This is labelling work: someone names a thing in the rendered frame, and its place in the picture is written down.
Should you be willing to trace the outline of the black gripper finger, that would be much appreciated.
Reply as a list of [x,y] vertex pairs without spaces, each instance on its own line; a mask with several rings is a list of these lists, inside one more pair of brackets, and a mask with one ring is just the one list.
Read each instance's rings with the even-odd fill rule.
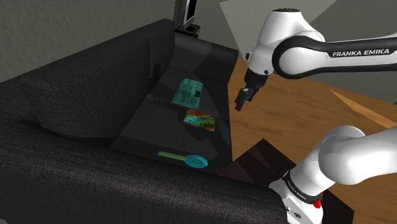
[[254,95],[257,93],[257,88],[242,88],[235,100],[235,109],[240,111],[246,101],[251,102]]

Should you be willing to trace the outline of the black floor stand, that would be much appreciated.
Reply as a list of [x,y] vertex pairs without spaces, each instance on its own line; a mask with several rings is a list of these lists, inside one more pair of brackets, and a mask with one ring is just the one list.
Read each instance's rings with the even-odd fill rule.
[[175,32],[197,38],[200,26],[193,24],[198,0],[176,0],[174,6]]

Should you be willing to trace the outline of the teal printed book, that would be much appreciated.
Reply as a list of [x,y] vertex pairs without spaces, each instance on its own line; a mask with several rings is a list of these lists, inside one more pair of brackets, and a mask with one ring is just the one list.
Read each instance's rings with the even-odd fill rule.
[[184,78],[179,82],[171,103],[178,106],[198,109],[203,84],[199,81]]

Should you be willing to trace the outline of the dark grey fabric sofa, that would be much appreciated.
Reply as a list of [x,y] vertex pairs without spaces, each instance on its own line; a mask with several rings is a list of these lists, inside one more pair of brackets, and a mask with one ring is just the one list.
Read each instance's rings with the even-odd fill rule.
[[[273,190],[224,178],[237,50],[161,19],[0,83],[7,224],[288,224]],[[171,103],[184,79],[214,132]],[[198,155],[193,168],[159,151]]]

